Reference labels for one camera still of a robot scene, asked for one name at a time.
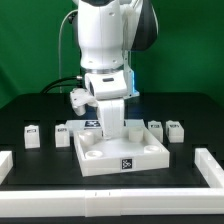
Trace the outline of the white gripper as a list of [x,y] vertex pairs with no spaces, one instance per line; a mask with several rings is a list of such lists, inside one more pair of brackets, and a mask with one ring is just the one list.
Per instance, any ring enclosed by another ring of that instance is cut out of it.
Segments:
[[97,118],[105,139],[119,137],[124,127],[124,99],[98,101]]

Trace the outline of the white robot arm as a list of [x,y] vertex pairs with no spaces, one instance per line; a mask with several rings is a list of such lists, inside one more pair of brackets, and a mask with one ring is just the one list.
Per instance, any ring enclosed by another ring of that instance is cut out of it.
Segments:
[[130,51],[148,49],[158,36],[151,0],[73,0],[78,6],[77,35],[85,70],[87,103],[97,109],[103,137],[119,136],[124,99],[130,94]]

